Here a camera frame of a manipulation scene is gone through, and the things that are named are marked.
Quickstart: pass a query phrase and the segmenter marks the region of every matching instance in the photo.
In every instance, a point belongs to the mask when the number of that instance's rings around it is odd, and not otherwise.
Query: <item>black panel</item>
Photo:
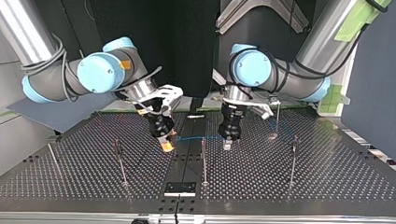
[[[64,12],[61,0],[35,0],[38,11],[51,33],[59,36],[67,49],[67,59],[79,59],[79,43],[75,32]]]
[[[219,0],[92,0],[92,10],[104,42],[128,35],[149,71],[163,66],[159,84],[179,86],[187,96],[207,95]]]
[[[396,158],[396,4],[379,15],[359,43],[342,122],[388,156]]]
[[[103,43],[96,28],[89,0],[62,0],[84,55],[101,51]]]

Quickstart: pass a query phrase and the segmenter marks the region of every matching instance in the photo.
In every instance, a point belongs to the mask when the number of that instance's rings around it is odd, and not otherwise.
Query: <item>metal post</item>
[[[61,167],[59,166],[58,160],[55,157],[55,153],[53,152],[52,145],[50,143],[48,143],[47,146],[49,147],[50,155],[51,155],[53,161],[55,162],[55,165],[56,165],[56,167],[58,169],[59,175],[62,176]]]
[[[204,186],[209,185],[209,183],[207,182],[207,176],[206,176],[206,140],[203,138],[202,139],[202,157],[203,157],[203,161],[204,161],[204,183],[202,183]]]
[[[56,51],[32,0],[0,0],[0,30],[24,66],[46,61]]]
[[[279,131],[279,114],[280,114],[280,104],[277,105],[276,110],[276,133]]]

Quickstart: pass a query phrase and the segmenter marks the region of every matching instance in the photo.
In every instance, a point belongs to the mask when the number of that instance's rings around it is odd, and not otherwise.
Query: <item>metal rod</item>
[[[206,140],[202,139],[202,146],[201,146],[201,150],[202,150],[202,157],[203,157],[203,161],[204,161],[204,183],[202,183],[204,186],[209,185],[209,183],[207,182],[207,176],[206,176]]]
[[[32,0],[0,0],[0,30],[24,66],[44,62],[56,51]]]
[[[61,167],[59,166],[58,160],[55,157],[55,153],[53,152],[52,145],[50,143],[48,143],[47,146],[49,147],[50,155],[51,155],[53,161],[55,162],[55,165],[56,165],[56,167],[58,169],[58,172],[62,176]]]
[[[124,170],[124,167],[123,167],[122,159],[120,159],[120,168],[121,168],[122,177],[123,177],[123,180],[124,180],[123,184],[124,184],[124,186],[128,186],[129,184],[128,184],[128,180],[126,179],[126,174],[125,174],[125,170]]]
[[[277,105],[276,109],[276,133],[279,131],[279,114],[280,114],[280,104]]]
[[[294,135],[292,150],[293,150],[293,164],[291,166],[290,188],[293,187],[293,185],[294,185],[293,180],[294,180],[296,159],[298,156],[298,152],[300,150],[300,139],[297,135]]]

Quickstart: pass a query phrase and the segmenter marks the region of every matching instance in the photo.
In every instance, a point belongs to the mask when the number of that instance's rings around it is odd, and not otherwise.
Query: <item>black cable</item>
[[[286,85],[286,82],[287,82],[288,77],[289,77],[289,70],[290,70],[290,64],[289,63],[286,63],[286,69],[287,69],[287,71],[285,71],[285,75],[283,75],[282,83],[280,83],[280,86],[277,88],[276,91],[281,91],[283,89],[283,87]]]
[[[269,93],[274,93],[275,91],[277,91],[278,89],[278,84],[279,84],[279,68],[276,66],[276,58],[274,57],[274,55],[268,51],[267,49],[260,49],[260,51],[265,54],[265,56],[267,56],[271,62],[271,64],[274,65],[275,68],[275,85],[274,88],[271,91],[268,91]]]
[[[290,11],[290,18],[289,18],[289,34],[290,34],[290,47],[291,47],[291,33],[293,31],[291,23],[293,22],[293,14],[294,14],[294,9],[296,8],[296,0],[293,0],[293,3],[291,4],[291,11]]]
[[[241,85],[241,84],[238,84],[238,83],[235,81],[235,77],[233,76],[233,75],[234,75],[234,73],[233,73],[233,62],[235,61],[235,59],[236,59],[239,55],[241,55],[243,52],[248,51],[248,50],[257,50],[257,48],[242,49],[242,50],[236,52],[236,53],[233,55],[233,57],[231,57],[231,60],[230,60],[230,62],[228,63],[228,71],[229,71],[229,73],[230,73],[230,77],[231,77],[231,80],[232,80],[233,82],[232,82],[232,83],[227,82],[227,84],[231,84],[231,85],[236,86],[242,93],[244,93],[244,94],[248,97],[249,100],[252,100],[253,97],[252,97],[247,91],[244,91],[244,90],[242,89],[242,87],[245,87],[245,86],[244,86],[244,85]]]
[[[382,7],[375,0],[366,0],[366,2],[382,13],[388,12],[388,7]]]
[[[301,74],[297,74],[297,73],[293,73],[291,72],[289,69],[286,69],[285,67],[283,67],[281,64],[276,63],[277,66],[282,69],[285,72],[289,72],[290,75],[293,75],[295,77],[300,77],[300,78],[304,78],[304,79],[323,79],[325,77],[329,77],[334,75],[336,72],[338,72],[346,63],[347,60],[349,59],[350,55],[352,54],[353,50],[356,48],[356,46],[359,43],[359,40],[361,39],[361,35],[363,34],[363,32],[366,30],[366,28],[368,27],[368,24],[363,25],[363,27],[361,27],[361,32],[358,34],[358,36],[356,37],[352,47],[350,48],[349,52],[347,53],[345,59],[340,63],[340,65],[338,65],[338,67],[336,67],[333,71],[331,71],[330,73],[320,73],[318,71],[315,71],[313,69],[310,69],[308,67],[305,67],[304,65],[302,65],[300,62],[298,62],[297,60],[295,60],[295,62],[302,67],[305,71],[312,73],[314,75],[317,75],[318,77],[309,77],[309,76],[304,76]]]

